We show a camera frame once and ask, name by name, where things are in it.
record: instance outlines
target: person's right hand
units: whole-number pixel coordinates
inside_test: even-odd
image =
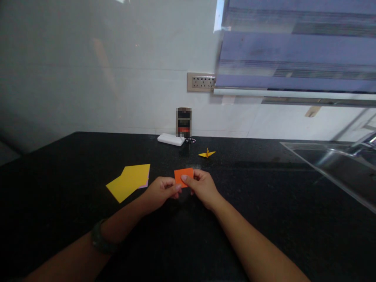
[[[194,179],[187,175],[182,175],[181,180],[194,191],[208,210],[213,211],[215,206],[220,204],[224,198],[215,187],[209,172],[193,170],[193,175]]]

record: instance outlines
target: pink paper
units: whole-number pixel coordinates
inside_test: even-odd
[[[148,174],[148,179],[146,180],[146,184],[143,185],[143,186],[140,186],[140,187],[137,188],[137,189],[140,189],[140,188],[147,188],[147,187],[148,187],[148,183],[149,183],[149,174]]]

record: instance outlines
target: power socket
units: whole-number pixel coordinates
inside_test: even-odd
[[[215,86],[215,75],[198,72],[187,73],[187,91],[210,92]]]

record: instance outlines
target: hand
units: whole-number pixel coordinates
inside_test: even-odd
[[[193,178],[187,175],[182,175],[181,180],[187,184],[201,200],[204,206],[213,211],[215,206],[221,203],[224,198],[220,195],[217,188],[215,187],[214,181],[209,172],[202,170],[193,170]]]
[[[159,176],[149,185],[138,200],[144,207],[145,214],[149,214],[159,209],[168,198],[177,199],[179,193],[181,193],[181,184],[175,185],[174,178]]]

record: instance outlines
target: white power bank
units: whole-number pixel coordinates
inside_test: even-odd
[[[179,136],[175,136],[172,134],[162,133],[161,135],[158,136],[157,140],[162,143],[167,143],[167,144],[171,144],[175,146],[181,146],[184,143],[185,138],[182,136],[179,137]]]

